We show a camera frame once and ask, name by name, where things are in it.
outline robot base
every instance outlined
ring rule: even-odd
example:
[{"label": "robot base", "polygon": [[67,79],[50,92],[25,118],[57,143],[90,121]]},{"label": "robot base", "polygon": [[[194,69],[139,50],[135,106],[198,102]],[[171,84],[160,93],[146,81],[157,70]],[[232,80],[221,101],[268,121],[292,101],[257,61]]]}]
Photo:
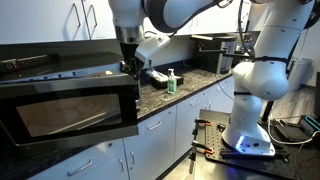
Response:
[{"label": "robot base", "polygon": [[274,156],[275,148],[267,132],[256,124],[254,131],[246,131],[229,124],[222,138],[225,143],[233,147],[239,154],[255,156]]}]

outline kitchen cabinet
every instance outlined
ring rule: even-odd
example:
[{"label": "kitchen cabinet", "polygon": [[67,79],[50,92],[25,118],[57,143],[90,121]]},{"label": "kitchen cabinet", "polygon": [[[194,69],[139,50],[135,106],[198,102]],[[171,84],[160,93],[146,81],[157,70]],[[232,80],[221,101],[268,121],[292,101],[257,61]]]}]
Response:
[{"label": "kitchen cabinet", "polygon": [[129,180],[126,158],[123,151],[96,169],[80,177],[80,180]]},{"label": "kitchen cabinet", "polygon": [[82,177],[95,177],[89,179],[127,177],[128,179],[125,161],[123,141],[118,139],[86,149],[30,179],[79,179]]},{"label": "kitchen cabinet", "polygon": [[156,179],[174,162],[176,106],[139,123],[139,135],[124,138],[131,180]]},{"label": "kitchen cabinet", "polygon": [[207,92],[202,91],[177,104],[177,122],[174,160],[178,160],[190,148],[193,140],[194,120],[200,109],[205,108]]},{"label": "kitchen cabinet", "polygon": [[115,39],[113,15],[107,0],[82,0],[92,40]]},{"label": "kitchen cabinet", "polygon": [[[184,25],[181,29],[179,29],[177,31],[177,33],[175,34],[176,35],[190,35],[190,28],[192,27],[192,20],[189,21],[186,25]],[[148,17],[146,17],[143,21],[143,28],[144,28],[144,31],[147,32],[147,31],[151,31],[151,32],[154,32],[156,34],[167,34],[167,35],[171,35],[172,33],[163,33],[163,32],[160,32],[158,31],[151,23],[150,19]],[[152,36],[152,33],[150,32],[147,32],[146,33],[146,36],[147,37],[150,37]]]},{"label": "kitchen cabinet", "polygon": [[212,111],[230,113],[233,106],[234,99],[234,80],[233,76],[215,84],[208,88],[208,109]]},{"label": "kitchen cabinet", "polygon": [[[195,18],[192,34],[212,34],[224,32],[236,32],[238,30],[238,11],[240,0],[234,0],[226,8],[214,6],[201,12]],[[250,0],[244,0],[242,6],[242,28],[245,30],[251,7]]]},{"label": "kitchen cabinet", "polygon": [[88,40],[81,0],[2,0],[0,44]]},{"label": "kitchen cabinet", "polygon": [[269,15],[273,4],[252,4],[249,14],[248,31],[261,31]]}]

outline soap bottle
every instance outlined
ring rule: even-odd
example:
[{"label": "soap bottle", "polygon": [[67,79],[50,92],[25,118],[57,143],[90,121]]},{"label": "soap bottle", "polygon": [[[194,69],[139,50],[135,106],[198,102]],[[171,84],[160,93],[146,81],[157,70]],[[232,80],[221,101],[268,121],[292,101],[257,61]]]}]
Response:
[{"label": "soap bottle", "polygon": [[173,69],[168,69],[168,88],[167,92],[169,94],[174,94],[177,91],[177,79],[174,77]]}]

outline countertop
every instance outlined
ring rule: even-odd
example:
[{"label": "countertop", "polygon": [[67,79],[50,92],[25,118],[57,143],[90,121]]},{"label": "countertop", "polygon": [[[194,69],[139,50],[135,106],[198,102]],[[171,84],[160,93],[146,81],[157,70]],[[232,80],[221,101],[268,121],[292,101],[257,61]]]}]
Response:
[{"label": "countertop", "polygon": [[[221,75],[193,68],[182,69],[179,73],[184,77],[184,83],[177,87],[175,94],[167,94],[165,89],[158,90],[149,84],[141,86],[140,99],[142,104],[138,112],[139,122],[231,76],[231,73]],[[35,157],[24,157],[19,155],[17,151],[10,150],[0,156],[0,179],[26,179],[88,147],[90,146],[41,154]]]}]

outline white robotic arm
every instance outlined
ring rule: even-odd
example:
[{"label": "white robotic arm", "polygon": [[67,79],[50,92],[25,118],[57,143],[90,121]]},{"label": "white robotic arm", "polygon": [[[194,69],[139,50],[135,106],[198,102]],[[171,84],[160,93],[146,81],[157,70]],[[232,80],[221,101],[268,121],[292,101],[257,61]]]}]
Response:
[{"label": "white robotic arm", "polygon": [[[144,44],[143,19],[148,16],[162,32],[176,32],[198,13],[223,0],[109,0],[117,39],[120,42],[128,72],[140,71],[137,47]],[[288,89],[286,62],[301,31],[319,0],[251,0],[253,3],[275,3],[254,47],[254,62],[234,68],[235,102],[223,140],[241,154],[273,156],[275,150],[265,130],[258,124],[261,100],[276,100]],[[156,47],[165,44],[150,40]]]}]

